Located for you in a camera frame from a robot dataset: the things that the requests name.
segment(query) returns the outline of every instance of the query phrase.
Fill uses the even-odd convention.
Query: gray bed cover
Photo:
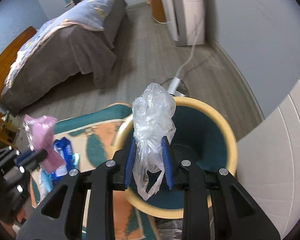
[[[18,113],[79,72],[93,72],[93,82],[102,88],[116,60],[113,42],[126,15],[126,5],[124,0],[114,1],[103,32],[91,32],[79,25],[56,31],[27,60],[13,86],[3,88],[1,97],[5,105]]]

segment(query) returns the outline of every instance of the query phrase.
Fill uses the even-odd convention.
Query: crumpled plastic bag
[[[57,119],[45,115],[35,119],[26,114],[23,120],[30,149],[32,151],[45,149],[48,152],[47,158],[40,163],[48,174],[66,164],[65,160],[53,149],[53,129],[56,122]]]
[[[139,195],[147,200],[159,189],[164,175],[162,159],[162,137],[169,143],[176,127],[171,119],[176,110],[173,97],[160,85],[151,83],[143,94],[132,103],[134,138],[137,151],[133,166],[133,177]],[[161,171],[157,181],[146,192],[149,177],[147,171]]]

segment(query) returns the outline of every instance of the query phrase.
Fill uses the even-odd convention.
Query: gray floor
[[[51,115],[58,120],[98,111],[114,102],[132,103],[151,82],[173,77],[189,57],[191,47],[175,47],[167,25],[155,23],[148,5],[128,9],[115,42],[117,61],[108,84],[96,89],[92,74],[77,74],[57,85],[22,113]],[[189,97],[217,109],[229,122],[237,140],[261,119],[235,72],[209,44],[196,46],[192,61],[181,72]],[[23,150],[26,136],[18,138]]]

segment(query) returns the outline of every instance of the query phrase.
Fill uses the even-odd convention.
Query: pink plastic wrapper
[[[65,160],[53,149],[53,128],[56,122],[57,119],[45,115],[37,119],[26,115],[23,120],[30,149],[32,151],[45,149],[48,152],[47,158],[40,163],[47,173],[52,173],[66,164]]]

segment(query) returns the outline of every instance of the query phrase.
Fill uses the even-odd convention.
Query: wooden headboard
[[[37,31],[34,27],[30,26],[24,30],[17,38],[9,44],[8,47],[0,54],[0,101],[1,92],[4,87],[4,80],[10,71],[10,66],[16,61],[17,52]]]

